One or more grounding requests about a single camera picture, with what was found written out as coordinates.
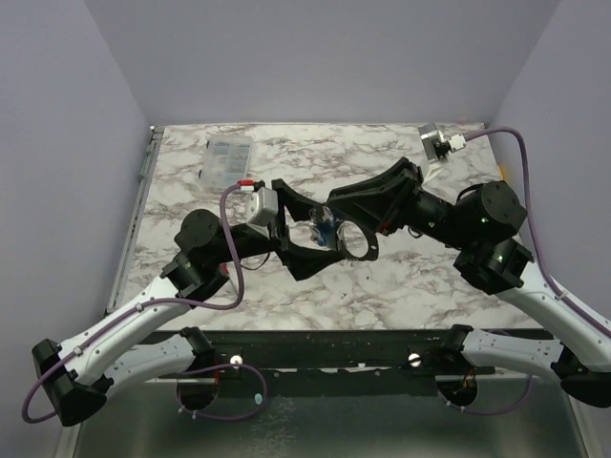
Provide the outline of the blue tag key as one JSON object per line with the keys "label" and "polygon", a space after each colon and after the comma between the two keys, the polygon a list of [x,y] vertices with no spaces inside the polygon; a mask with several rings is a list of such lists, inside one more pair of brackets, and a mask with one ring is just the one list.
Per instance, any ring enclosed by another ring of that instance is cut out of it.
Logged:
{"label": "blue tag key", "polygon": [[313,240],[322,247],[335,250],[337,248],[337,229],[339,221],[331,210],[323,207],[315,218],[312,229]]}

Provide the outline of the metal key ring plate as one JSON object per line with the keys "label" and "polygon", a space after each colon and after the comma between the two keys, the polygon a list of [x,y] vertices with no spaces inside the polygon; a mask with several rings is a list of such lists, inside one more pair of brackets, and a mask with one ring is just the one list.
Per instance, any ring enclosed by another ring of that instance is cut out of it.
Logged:
{"label": "metal key ring plate", "polygon": [[335,250],[319,246],[312,238],[312,229],[315,224],[315,217],[312,217],[309,224],[310,239],[319,247],[329,251],[340,252],[345,256],[345,260],[366,261],[378,258],[378,242],[374,234],[363,228],[343,213],[331,210],[339,221],[337,229],[337,248]]}

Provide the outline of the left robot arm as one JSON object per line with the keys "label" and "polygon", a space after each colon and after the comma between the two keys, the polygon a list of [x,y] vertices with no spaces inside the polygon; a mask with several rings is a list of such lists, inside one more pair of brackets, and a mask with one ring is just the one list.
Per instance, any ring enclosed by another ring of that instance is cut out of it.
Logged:
{"label": "left robot arm", "polygon": [[75,426],[127,388],[165,375],[223,370],[196,327],[162,343],[143,339],[197,308],[237,308],[245,296],[244,259],[274,253],[296,281],[346,259],[336,240],[318,238],[319,250],[293,243],[287,217],[322,223],[331,231],[342,222],[281,179],[271,186],[240,180],[222,192],[217,213],[190,212],[175,236],[178,253],[136,297],[69,339],[34,346],[37,380],[22,405],[23,421],[33,425],[58,418],[64,427]]}

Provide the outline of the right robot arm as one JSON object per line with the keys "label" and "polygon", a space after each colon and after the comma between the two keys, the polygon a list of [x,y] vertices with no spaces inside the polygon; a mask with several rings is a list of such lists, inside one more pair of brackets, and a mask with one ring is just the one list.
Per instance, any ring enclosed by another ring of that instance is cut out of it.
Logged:
{"label": "right robot arm", "polygon": [[503,181],[481,184],[450,203],[422,186],[405,158],[385,173],[330,191],[327,206],[361,228],[389,236],[403,228],[455,249],[453,264],[473,288],[513,305],[552,334],[550,340],[496,335],[455,325],[438,350],[448,372],[502,367],[554,382],[578,401],[610,406],[610,322],[552,289],[515,235],[527,217]]}

